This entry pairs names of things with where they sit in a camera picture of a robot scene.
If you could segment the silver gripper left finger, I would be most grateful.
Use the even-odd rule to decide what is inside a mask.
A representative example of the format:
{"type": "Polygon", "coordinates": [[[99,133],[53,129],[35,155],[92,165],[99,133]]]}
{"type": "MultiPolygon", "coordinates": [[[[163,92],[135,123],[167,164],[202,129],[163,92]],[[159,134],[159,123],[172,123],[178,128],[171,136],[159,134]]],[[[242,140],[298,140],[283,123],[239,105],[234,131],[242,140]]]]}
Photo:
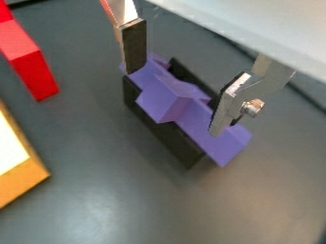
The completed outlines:
{"type": "Polygon", "coordinates": [[[111,20],[127,74],[147,63],[147,21],[139,17],[134,0],[99,0],[111,20]]]}

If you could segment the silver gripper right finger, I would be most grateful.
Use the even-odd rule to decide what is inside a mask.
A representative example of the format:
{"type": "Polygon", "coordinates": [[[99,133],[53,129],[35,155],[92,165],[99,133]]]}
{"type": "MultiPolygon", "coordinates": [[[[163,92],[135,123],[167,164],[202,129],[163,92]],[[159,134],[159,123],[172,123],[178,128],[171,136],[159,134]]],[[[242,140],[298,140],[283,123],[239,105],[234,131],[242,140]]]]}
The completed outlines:
{"type": "Polygon", "coordinates": [[[242,72],[220,90],[220,99],[211,117],[208,132],[218,136],[244,114],[255,117],[262,110],[261,98],[281,90],[295,70],[261,54],[250,71],[242,72]]]}

